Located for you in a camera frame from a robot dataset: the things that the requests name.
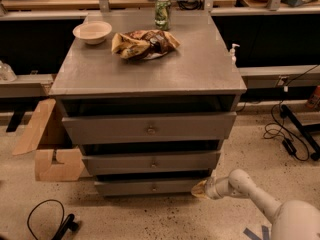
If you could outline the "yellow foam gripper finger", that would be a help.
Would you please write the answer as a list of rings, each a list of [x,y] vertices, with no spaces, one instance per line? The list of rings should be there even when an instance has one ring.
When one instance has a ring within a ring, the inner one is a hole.
[[[199,183],[197,183],[195,186],[192,187],[191,194],[197,198],[208,199],[209,196],[207,194],[206,183],[207,183],[206,180],[202,180]]]

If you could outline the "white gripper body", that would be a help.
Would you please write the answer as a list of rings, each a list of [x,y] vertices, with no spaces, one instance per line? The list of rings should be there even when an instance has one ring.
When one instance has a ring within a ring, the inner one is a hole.
[[[227,177],[214,178],[210,177],[205,183],[205,194],[210,199],[222,199],[232,194],[233,188],[229,185]]]

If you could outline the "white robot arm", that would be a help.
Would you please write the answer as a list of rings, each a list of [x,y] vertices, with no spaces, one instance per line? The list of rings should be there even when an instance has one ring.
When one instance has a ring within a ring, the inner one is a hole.
[[[301,200],[281,203],[261,189],[242,169],[228,176],[208,177],[191,190],[193,196],[205,199],[247,198],[271,223],[270,240],[320,240],[320,210]]]

